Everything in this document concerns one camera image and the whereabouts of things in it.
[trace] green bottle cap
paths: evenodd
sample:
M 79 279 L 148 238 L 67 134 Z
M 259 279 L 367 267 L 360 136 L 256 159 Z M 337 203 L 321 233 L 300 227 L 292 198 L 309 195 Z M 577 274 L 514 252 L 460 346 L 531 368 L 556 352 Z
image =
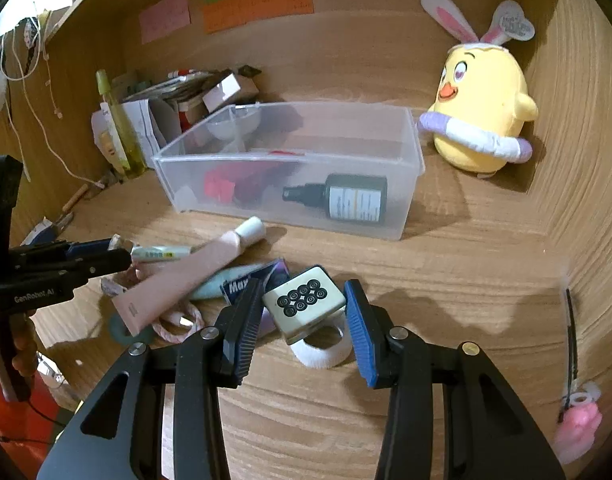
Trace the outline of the green bottle cap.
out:
M 108 94 L 111 91 L 110 83 L 108 82 L 108 76 L 106 75 L 106 70 L 97 70 L 97 89 L 99 90 L 99 95 Z

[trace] human hand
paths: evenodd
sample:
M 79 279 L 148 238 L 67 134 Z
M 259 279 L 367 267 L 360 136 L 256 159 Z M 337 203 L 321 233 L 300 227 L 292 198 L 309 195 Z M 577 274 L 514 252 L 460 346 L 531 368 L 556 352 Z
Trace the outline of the human hand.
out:
M 35 325 L 29 319 L 36 311 L 31 310 L 25 315 L 11 320 L 10 329 L 17 355 L 13 357 L 13 368 L 22 377 L 32 377 L 37 370 L 37 344 L 35 343 Z

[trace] plush toy eye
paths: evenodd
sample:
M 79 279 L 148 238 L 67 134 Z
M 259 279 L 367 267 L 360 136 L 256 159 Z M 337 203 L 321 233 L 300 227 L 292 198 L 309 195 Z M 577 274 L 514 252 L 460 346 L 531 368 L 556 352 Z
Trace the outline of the plush toy eye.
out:
M 455 67 L 455 81 L 461 81 L 466 75 L 466 70 L 468 70 L 468 65 L 466 62 L 458 62 L 457 66 Z

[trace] perfume bottle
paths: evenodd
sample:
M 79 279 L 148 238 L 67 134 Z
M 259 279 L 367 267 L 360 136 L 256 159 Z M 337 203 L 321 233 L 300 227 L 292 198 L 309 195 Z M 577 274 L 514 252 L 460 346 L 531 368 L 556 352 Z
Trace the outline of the perfume bottle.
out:
M 285 202 L 323 209 L 333 220 L 381 224 L 386 214 L 385 176 L 333 173 L 324 184 L 284 187 Z
M 115 145 L 115 152 L 124 174 L 128 178 L 140 176 L 146 171 L 147 167 L 131 120 L 113 96 L 106 70 L 98 70 L 96 75 L 97 89 L 99 89 L 99 95 L 104 100 L 102 102 L 102 113 L 108 124 L 108 130 Z

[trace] transparent storage box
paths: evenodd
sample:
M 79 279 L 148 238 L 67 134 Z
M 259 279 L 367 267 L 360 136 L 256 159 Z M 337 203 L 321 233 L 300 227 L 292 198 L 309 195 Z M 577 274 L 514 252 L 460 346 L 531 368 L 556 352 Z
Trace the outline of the transparent storage box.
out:
M 231 105 L 153 160 L 179 212 L 391 240 L 425 170 L 409 108 L 344 102 Z

